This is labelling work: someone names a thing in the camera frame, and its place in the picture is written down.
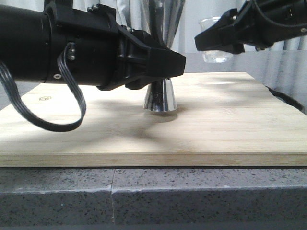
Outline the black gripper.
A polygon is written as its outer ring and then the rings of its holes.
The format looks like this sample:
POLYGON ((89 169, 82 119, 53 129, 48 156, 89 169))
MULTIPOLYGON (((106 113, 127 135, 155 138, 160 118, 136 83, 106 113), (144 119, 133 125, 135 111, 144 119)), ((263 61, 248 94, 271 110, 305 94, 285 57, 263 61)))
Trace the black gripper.
POLYGON ((264 50, 276 42, 306 34, 305 0, 247 0, 239 11, 236 8, 226 11, 194 41, 198 51, 241 54, 245 52, 244 45, 264 50))
POLYGON ((124 85, 138 90, 158 80, 181 76, 186 58, 156 42, 143 30, 129 31, 116 22, 115 9, 97 4, 88 11, 71 3, 47 3, 50 21, 50 61, 46 83, 57 80, 57 58, 73 43, 68 67, 79 85, 109 91, 124 85))

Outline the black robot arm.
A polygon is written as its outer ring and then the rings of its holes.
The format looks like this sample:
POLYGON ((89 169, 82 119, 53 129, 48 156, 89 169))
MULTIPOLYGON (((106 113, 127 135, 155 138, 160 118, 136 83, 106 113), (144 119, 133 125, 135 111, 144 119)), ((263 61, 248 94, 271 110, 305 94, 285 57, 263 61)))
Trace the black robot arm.
POLYGON ((138 90, 184 73, 186 59, 156 42, 147 32, 129 32, 116 11, 97 4, 74 9, 70 0, 47 0, 43 12, 0 7, 0 58, 17 81, 61 84, 57 58, 75 44, 69 69, 80 85, 102 91, 119 86, 138 90))

